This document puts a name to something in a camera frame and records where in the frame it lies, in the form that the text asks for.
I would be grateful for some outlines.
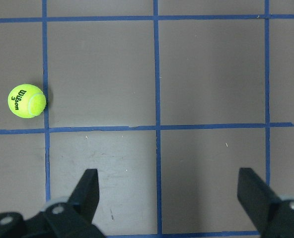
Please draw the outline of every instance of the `blue tape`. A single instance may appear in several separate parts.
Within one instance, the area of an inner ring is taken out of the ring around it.
[[[107,236],[108,238],[197,238],[197,237],[235,237],[235,236],[258,236],[258,231],[238,232],[207,232],[207,233],[186,233],[186,234],[150,234],[150,235],[121,235]]]
[[[89,126],[89,127],[53,127],[49,129],[50,133],[53,132],[78,132],[78,131],[130,131],[130,130],[155,130],[154,125],[142,126]]]
[[[164,238],[196,238],[196,237],[232,237],[232,236],[257,236],[258,231],[239,231],[239,232],[205,232],[187,234],[163,234]]]
[[[0,18],[0,23],[42,22],[42,17]]]
[[[264,128],[262,123],[199,124],[199,125],[162,125],[161,130],[194,130],[223,128]]]
[[[163,15],[163,16],[62,16],[0,18],[0,23],[14,22],[67,22],[67,21],[147,21],[147,20],[243,20],[243,19],[294,19],[294,14],[255,15]]]
[[[48,39],[47,39],[47,0],[42,0],[42,64],[43,64],[43,93],[49,101],[48,94]],[[50,132],[49,132],[49,107],[44,110],[45,129],[45,174],[46,174],[46,201],[51,199],[50,181]]]
[[[159,16],[159,20],[243,20],[265,18],[261,15],[163,15]]]
[[[265,0],[265,14],[269,14],[269,0]],[[265,172],[266,184],[271,179],[271,145],[270,145],[270,20],[265,19]]]
[[[161,208],[161,121],[160,121],[160,58],[158,0],[153,0],[153,38],[155,59],[155,106],[156,106],[156,184],[157,184],[157,233],[162,234]]]
[[[265,2],[264,2],[264,12],[265,12],[265,15],[270,14],[270,1],[269,0],[265,0]]]
[[[272,122],[270,127],[294,127],[293,122]]]
[[[44,133],[45,130],[41,129],[16,129],[16,130],[0,130],[0,135],[13,135],[13,134],[39,134]]]

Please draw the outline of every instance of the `gray square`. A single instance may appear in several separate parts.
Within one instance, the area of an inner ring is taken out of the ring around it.
[[[294,14],[294,0],[270,0],[270,13]]]
[[[240,167],[265,178],[264,129],[163,131],[163,232],[255,230],[236,197]]]
[[[41,16],[41,0],[0,0],[0,18]]]
[[[42,24],[0,24],[0,129],[43,128],[43,116],[22,119],[9,109],[10,91],[23,83],[42,89]]]
[[[294,20],[270,22],[271,121],[294,122]]]
[[[25,219],[45,203],[44,134],[0,135],[0,212]]]
[[[48,0],[48,16],[153,15],[152,0]]]
[[[152,21],[48,25],[50,126],[154,125]]]
[[[159,15],[263,14],[264,0],[158,0]]]
[[[85,169],[98,168],[94,223],[105,235],[155,234],[154,131],[51,134],[51,196],[69,196]]]
[[[271,129],[271,188],[294,197],[294,127]]]
[[[159,23],[161,123],[263,123],[264,21]]]

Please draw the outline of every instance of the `grid line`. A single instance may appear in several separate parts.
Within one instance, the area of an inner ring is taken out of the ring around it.
[[[43,65],[43,92],[47,102],[48,94],[48,38],[47,38],[47,0],[42,0],[42,65]],[[46,201],[51,199],[50,181],[50,132],[49,132],[49,107],[44,110],[44,137],[45,137],[45,193]]]
[[[160,120],[160,58],[158,0],[153,0],[153,38],[155,59],[155,106],[156,106],[156,184],[157,184],[157,234],[162,234],[161,208],[161,120]]]
[[[269,0],[265,0],[265,14],[269,14]],[[265,180],[271,179],[271,148],[270,148],[270,20],[265,19]]]
[[[161,125],[160,120],[160,59],[159,59],[159,21],[162,20],[230,20],[230,19],[263,19],[265,21],[265,123],[226,123],[226,124],[197,124],[197,125]],[[129,126],[89,126],[89,127],[50,127],[49,110],[44,111],[44,128],[33,129],[0,129],[0,134],[45,134],[45,167],[46,167],[46,200],[51,198],[50,188],[50,133],[78,132],[78,131],[130,131],[155,130],[156,132],[156,181],[157,181],[157,234],[109,236],[110,238],[195,238],[195,237],[227,237],[227,236],[254,236],[257,231],[229,231],[212,233],[163,234],[161,215],[161,131],[184,129],[221,129],[221,128],[264,128],[266,138],[266,183],[270,184],[270,128],[294,127],[292,122],[270,122],[270,20],[294,19],[294,14],[269,14],[269,0],[265,0],[264,14],[248,15],[158,15],[158,0],[153,0],[153,15],[148,16],[86,16],[86,17],[48,17],[47,0],[42,0],[42,17],[27,18],[0,18],[0,23],[41,22],[42,23],[42,52],[43,52],[43,90],[48,101],[48,55],[47,55],[47,22],[69,21],[153,21],[154,23],[154,59],[155,59],[155,125]]]
[[[61,16],[0,18],[0,23],[66,22],[66,21],[147,21],[147,20],[246,20],[246,19],[294,19],[294,14],[253,15],[159,15],[159,16]]]
[[[195,124],[195,125],[161,125],[160,130],[201,130],[201,129],[232,129],[232,128],[267,128],[264,123],[229,123],[229,124]],[[271,122],[269,128],[294,127],[294,122]],[[50,127],[49,133],[85,132],[85,131],[135,131],[156,130],[155,125],[130,126],[80,126],[80,127]],[[0,129],[0,135],[39,134],[45,133],[44,128],[33,129]]]

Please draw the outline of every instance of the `tennis ball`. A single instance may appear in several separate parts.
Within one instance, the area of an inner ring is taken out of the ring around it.
[[[37,86],[21,84],[9,93],[10,110],[21,118],[33,118],[40,115],[46,106],[46,97]]]

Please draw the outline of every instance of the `wilson logo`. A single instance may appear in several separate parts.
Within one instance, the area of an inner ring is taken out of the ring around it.
[[[19,102],[21,101],[22,96],[26,93],[27,91],[25,90],[20,90],[18,95],[16,97],[11,97],[11,100],[14,101],[14,109],[19,110]]]

